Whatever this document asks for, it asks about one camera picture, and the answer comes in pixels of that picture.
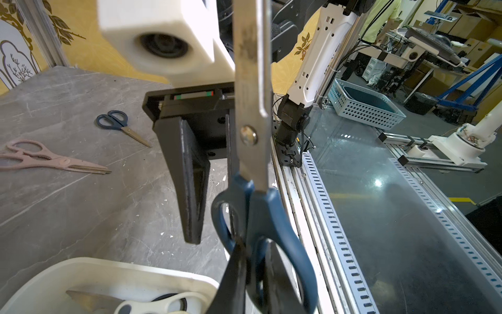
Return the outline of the black scissors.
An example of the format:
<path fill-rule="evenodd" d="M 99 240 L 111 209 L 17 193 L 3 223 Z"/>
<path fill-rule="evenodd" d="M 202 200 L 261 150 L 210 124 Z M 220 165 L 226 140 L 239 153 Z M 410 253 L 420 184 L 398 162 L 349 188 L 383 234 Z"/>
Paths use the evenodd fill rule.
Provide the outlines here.
<path fill-rule="evenodd" d="M 167 313 L 174 311 L 187 311 L 188 301 L 185 298 L 177 298 L 178 293 L 167 293 L 157 298 L 153 299 L 153 302 L 162 301 L 168 299 L 170 301 L 167 307 Z"/>

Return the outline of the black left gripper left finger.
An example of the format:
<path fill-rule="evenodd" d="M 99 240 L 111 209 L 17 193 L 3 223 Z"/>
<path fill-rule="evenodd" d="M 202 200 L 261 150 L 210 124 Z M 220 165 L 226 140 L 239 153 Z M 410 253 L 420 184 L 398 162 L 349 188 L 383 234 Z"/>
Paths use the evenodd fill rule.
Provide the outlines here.
<path fill-rule="evenodd" d="M 207 314 L 245 313 L 247 272 L 245 246 L 243 242 L 238 241 Z"/>

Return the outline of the white plastic storage box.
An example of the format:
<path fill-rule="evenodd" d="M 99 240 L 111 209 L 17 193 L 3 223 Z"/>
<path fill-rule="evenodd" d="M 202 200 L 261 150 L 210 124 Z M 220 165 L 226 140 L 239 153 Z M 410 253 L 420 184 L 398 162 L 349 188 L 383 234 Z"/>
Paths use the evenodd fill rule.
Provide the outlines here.
<path fill-rule="evenodd" d="M 69 290 L 148 302 L 169 293 L 200 293 L 212 301 L 218 283 L 207 276 L 94 258 L 74 258 L 42 271 L 7 301 L 2 313 L 86 313 Z"/>

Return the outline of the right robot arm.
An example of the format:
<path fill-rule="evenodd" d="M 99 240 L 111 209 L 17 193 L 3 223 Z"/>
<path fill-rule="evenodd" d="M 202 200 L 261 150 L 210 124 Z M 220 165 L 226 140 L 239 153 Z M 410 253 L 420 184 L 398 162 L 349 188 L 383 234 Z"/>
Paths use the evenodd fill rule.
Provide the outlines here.
<path fill-rule="evenodd" d="M 287 1 L 274 3 L 273 60 L 293 49 L 300 27 L 319 12 L 317 29 L 304 52 L 294 83 L 280 100 L 273 126 L 277 158 L 281 166 L 301 167 L 308 149 L 303 132 L 310 121 L 316 94 L 329 65 L 338 55 L 357 18 L 374 6 L 373 1 Z M 200 244 L 210 160 L 226 158 L 231 173 L 237 171 L 233 147 L 234 102 L 230 82 L 148 92 L 142 105 L 153 122 L 169 171 L 175 183 L 184 239 Z"/>

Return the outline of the white handled scissors front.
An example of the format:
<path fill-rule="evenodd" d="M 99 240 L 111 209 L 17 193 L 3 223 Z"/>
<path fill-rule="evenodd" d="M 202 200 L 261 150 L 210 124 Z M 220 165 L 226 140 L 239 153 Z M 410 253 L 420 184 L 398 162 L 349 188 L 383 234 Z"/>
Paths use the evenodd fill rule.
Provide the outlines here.
<path fill-rule="evenodd" d="M 138 302 L 76 290 L 67 290 L 66 294 L 90 313 L 167 313 L 170 303 L 168 299 L 157 302 Z M 200 293 L 185 292 L 179 293 L 176 297 L 187 299 L 188 309 L 169 313 L 202 313 L 209 307 L 208 298 Z"/>

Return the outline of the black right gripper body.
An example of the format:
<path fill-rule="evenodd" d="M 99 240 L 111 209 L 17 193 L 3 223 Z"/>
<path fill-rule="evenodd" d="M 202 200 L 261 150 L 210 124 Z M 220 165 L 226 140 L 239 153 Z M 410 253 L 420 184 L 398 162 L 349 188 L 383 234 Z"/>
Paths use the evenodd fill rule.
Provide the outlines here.
<path fill-rule="evenodd" d="M 151 121 L 180 117 L 187 121 L 210 159 L 227 157 L 227 130 L 235 105 L 233 82 L 150 91 L 142 109 Z"/>

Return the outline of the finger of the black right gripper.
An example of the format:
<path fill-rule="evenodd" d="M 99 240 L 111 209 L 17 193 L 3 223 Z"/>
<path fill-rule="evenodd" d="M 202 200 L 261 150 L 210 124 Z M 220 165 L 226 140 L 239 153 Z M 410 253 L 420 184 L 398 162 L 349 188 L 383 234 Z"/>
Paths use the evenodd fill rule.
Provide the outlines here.
<path fill-rule="evenodd" d="M 188 122 L 160 119 L 153 127 L 173 180 L 184 240 L 201 243 L 210 162 Z"/>

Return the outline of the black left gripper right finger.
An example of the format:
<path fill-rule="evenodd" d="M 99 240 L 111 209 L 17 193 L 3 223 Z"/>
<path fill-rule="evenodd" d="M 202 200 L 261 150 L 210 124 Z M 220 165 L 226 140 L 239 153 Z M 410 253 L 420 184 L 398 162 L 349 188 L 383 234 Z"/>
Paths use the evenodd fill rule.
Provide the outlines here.
<path fill-rule="evenodd" d="M 281 255 L 273 242 L 268 244 L 265 254 L 263 313 L 304 313 Z"/>

